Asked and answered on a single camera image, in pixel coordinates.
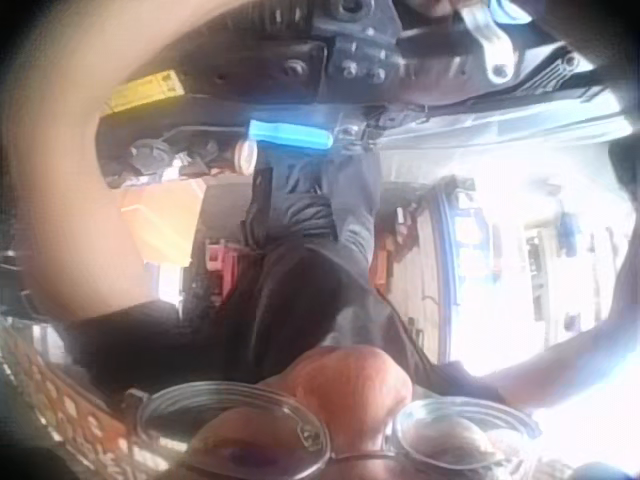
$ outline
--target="gray pants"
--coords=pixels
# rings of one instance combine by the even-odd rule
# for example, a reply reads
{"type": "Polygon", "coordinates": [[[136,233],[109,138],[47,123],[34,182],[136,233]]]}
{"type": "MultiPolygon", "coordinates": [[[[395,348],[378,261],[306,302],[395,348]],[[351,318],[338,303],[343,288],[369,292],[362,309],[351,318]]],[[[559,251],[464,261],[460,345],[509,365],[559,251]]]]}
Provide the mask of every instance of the gray pants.
{"type": "Polygon", "coordinates": [[[327,155],[261,145],[245,222],[248,243],[267,250],[292,237],[330,239],[368,268],[380,183],[374,151],[327,155]]]}

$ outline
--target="yellow warning label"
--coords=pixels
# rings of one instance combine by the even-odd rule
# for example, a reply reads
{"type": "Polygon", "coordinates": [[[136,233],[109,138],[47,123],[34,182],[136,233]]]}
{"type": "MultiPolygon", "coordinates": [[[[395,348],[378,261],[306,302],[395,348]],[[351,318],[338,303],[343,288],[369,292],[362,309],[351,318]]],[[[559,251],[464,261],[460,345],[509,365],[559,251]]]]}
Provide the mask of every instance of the yellow warning label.
{"type": "Polygon", "coordinates": [[[174,70],[156,73],[118,87],[105,105],[105,115],[121,112],[145,103],[184,95],[174,70]]]}

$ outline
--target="blue object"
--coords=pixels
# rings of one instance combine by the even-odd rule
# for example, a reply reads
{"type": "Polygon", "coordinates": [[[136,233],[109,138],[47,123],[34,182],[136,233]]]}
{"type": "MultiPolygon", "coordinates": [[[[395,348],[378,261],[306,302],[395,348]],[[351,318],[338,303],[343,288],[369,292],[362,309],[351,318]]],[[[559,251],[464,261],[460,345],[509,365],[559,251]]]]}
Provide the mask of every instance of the blue object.
{"type": "Polygon", "coordinates": [[[489,10],[493,19],[502,24],[522,25],[531,22],[531,16],[511,0],[490,0],[489,10]]]}
{"type": "Polygon", "coordinates": [[[333,135],[330,132],[290,123],[267,123],[251,120],[248,135],[251,140],[316,150],[328,150],[333,145],[333,135]]]}

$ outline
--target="eyeglasses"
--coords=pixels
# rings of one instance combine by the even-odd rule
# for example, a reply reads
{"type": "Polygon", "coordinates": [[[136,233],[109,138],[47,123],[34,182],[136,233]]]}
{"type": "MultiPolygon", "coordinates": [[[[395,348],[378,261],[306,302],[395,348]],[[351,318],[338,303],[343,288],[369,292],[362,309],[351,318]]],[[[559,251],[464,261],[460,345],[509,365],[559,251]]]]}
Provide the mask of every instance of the eyeglasses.
{"type": "Polygon", "coordinates": [[[528,478],[535,423],[511,408],[462,397],[404,407],[383,449],[336,455],[326,425],[293,398],[254,385],[197,382],[146,397],[135,436],[169,465],[203,478],[302,480],[329,465],[391,460],[412,478],[528,478]]]}

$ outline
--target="black shirt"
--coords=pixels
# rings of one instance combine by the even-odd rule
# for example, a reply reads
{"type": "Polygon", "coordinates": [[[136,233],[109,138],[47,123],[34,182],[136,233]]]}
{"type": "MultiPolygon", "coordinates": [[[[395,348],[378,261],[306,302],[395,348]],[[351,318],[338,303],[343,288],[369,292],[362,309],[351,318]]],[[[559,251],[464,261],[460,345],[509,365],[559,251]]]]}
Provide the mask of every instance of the black shirt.
{"type": "Polygon", "coordinates": [[[332,241],[289,239],[253,260],[215,315],[181,319],[174,305],[154,301],[74,323],[63,338],[112,399],[131,387],[257,383],[316,346],[370,345],[436,394],[502,402],[458,364],[432,364],[352,258],[332,241]]]}

